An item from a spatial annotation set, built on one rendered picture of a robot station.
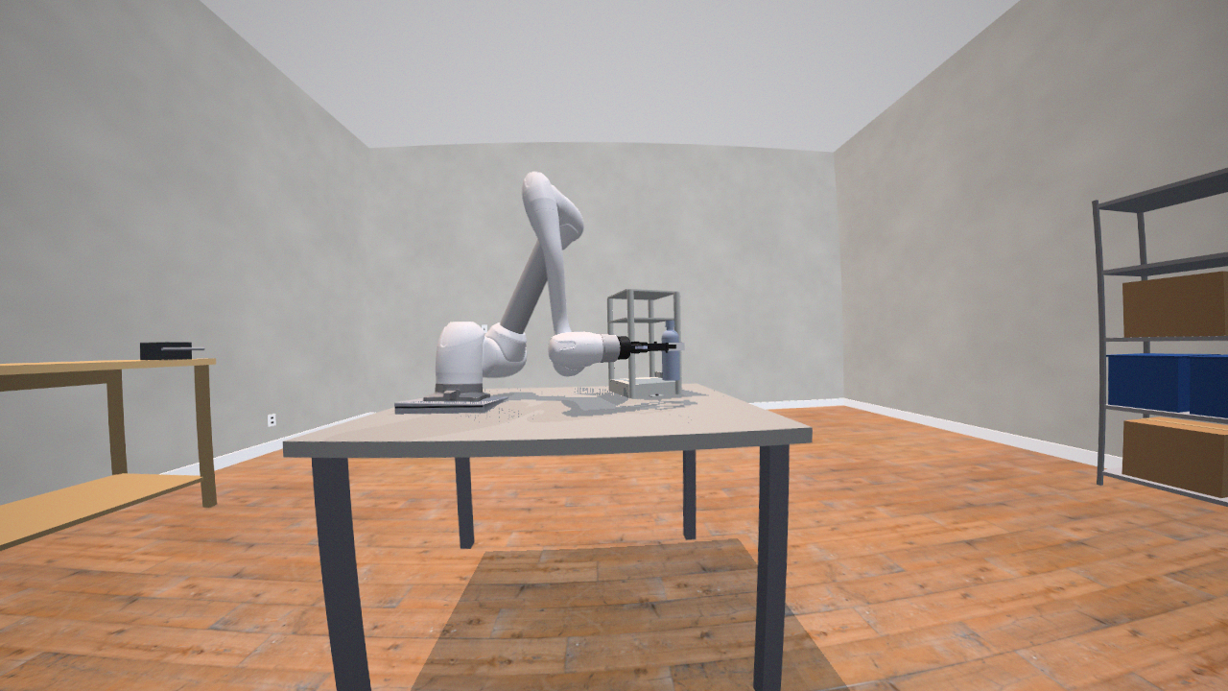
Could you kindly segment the blue-grey bottle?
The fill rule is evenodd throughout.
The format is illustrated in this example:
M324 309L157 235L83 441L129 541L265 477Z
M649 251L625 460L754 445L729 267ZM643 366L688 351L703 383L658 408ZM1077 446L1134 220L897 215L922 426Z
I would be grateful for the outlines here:
M674 322L666 322L667 331L662 334L662 342L679 342L678 333L673 331ZM680 380L679 350L662 351L662 380Z

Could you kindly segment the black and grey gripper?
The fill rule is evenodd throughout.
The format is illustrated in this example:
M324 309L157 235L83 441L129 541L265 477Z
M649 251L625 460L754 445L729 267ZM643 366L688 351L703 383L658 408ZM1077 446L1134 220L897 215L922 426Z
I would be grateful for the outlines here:
M642 353L642 351L664 350L668 353L668 351L685 350L685 342L631 342L628 336L616 338L620 342L620 355L616 360L630 358L630 351L631 353Z

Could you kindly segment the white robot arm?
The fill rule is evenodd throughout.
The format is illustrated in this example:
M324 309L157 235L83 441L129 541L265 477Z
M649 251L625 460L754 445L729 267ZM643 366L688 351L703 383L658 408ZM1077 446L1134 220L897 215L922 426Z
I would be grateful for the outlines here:
M616 362L620 355L616 334L572 333L569 326L562 250L583 233L578 209L538 172L526 176L522 198L538 241L510 297L503 320L486 334L474 322L449 322L445 326L436 349L438 384L424 401L447 401L451 393L456 401L476 403L490 396L483 393L483 377L499 379L522 369L527 358L523 333L546 280L555 331L549 342L549 357L556 372L576 376L592 365Z

